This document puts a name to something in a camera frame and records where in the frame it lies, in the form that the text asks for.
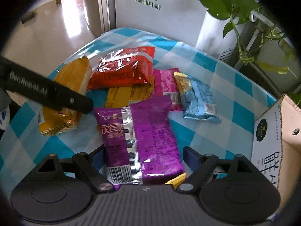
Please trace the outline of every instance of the black label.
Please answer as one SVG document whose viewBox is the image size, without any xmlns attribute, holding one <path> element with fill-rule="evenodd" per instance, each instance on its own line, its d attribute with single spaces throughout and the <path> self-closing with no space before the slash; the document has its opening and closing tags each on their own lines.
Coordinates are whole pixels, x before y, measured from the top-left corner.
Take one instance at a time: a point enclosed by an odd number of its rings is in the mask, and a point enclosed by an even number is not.
<svg viewBox="0 0 301 226">
<path fill-rule="evenodd" d="M 267 128 L 268 128 L 268 124 L 266 123 L 266 119 L 262 119 L 257 126 L 257 131 L 256 131 L 257 141 L 261 142 L 264 139 Z"/>
</svg>

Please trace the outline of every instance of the circular black disc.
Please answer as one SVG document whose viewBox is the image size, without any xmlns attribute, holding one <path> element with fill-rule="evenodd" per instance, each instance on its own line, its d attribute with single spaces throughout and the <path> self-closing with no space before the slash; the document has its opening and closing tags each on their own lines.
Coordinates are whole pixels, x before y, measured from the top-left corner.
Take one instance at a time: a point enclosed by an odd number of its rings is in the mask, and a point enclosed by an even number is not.
<svg viewBox="0 0 301 226">
<path fill-rule="evenodd" d="M 200 201 L 218 220 L 253 224 L 266 220 L 277 210 L 280 195 L 268 182 L 214 180 L 201 190 Z"/>
<path fill-rule="evenodd" d="M 11 194 L 11 204 L 24 218 L 57 222 L 82 212 L 91 201 L 91 190 L 82 181 L 21 182 Z"/>
</svg>

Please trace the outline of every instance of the checkered tablecloth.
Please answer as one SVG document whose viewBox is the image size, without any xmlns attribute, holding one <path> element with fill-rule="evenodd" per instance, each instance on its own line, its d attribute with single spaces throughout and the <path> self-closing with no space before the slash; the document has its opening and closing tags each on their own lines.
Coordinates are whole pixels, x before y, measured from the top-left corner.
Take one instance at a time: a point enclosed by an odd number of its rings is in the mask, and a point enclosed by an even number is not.
<svg viewBox="0 0 301 226">
<path fill-rule="evenodd" d="M 169 113 L 180 153 L 190 145 L 201 154 L 219 158 L 234 154 L 251 157 L 253 126 L 274 102 L 264 89 L 227 64 L 206 55 L 183 42 L 145 31 L 118 28 L 90 42 L 68 58 L 49 75 L 53 79 L 66 63 L 81 55 L 88 56 L 93 67 L 101 56 L 126 47 L 155 46 L 154 68 L 179 68 L 181 72 L 211 86 L 212 95 L 222 122 L 183 119 L 183 112 Z M 107 89 L 88 91 L 96 107 L 103 107 Z M 102 144 L 93 114 L 83 115 L 77 130 L 53 137 L 43 137 L 38 130 L 37 115 L 41 106 L 27 101 L 18 111 L 0 141 L 0 181 L 7 195 L 47 154 L 70 158 L 78 152 L 91 152 Z"/>
</svg>

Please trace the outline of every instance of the purple snack package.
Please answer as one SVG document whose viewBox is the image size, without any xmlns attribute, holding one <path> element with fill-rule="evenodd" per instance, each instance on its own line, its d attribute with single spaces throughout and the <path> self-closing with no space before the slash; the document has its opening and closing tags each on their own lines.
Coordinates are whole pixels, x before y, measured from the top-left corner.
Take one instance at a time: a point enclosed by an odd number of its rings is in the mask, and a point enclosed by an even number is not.
<svg viewBox="0 0 301 226">
<path fill-rule="evenodd" d="M 113 184 L 163 184 L 185 172 L 168 119 L 168 95 L 123 108 L 94 108 Z"/>
</svg>

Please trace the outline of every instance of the metal screw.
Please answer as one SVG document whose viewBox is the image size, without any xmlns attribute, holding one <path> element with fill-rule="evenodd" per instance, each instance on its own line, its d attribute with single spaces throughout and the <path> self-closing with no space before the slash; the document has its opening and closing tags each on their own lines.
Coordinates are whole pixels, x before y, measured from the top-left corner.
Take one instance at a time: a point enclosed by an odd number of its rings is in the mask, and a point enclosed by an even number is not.
<svg viewBox="0 0 301 226">
<path fill-rule="evenodd" d="M 179 186 L 179 189 L 182 191 L 190 191 L 190 190 L 193 190 L 193 185 L 190 183 L 182 183 Z"/>
<path fill-rule="evenodd" d="M 293 135 L 297 135 L 298 133 L 300 132 L 300 129 L 299 128 L 296 128 L 295 130 L 293 130 Z"/>
<path fill-rule="evenodd" d="M 101 183 L 101 184 L 98 186 L 98 188 L 101 189 L 101 190 L 107 191 L 107 190 L 112 189 L 112 188 L 113 188 L 113 185 L 106 182 L 106 183 Z"/>
</svg>

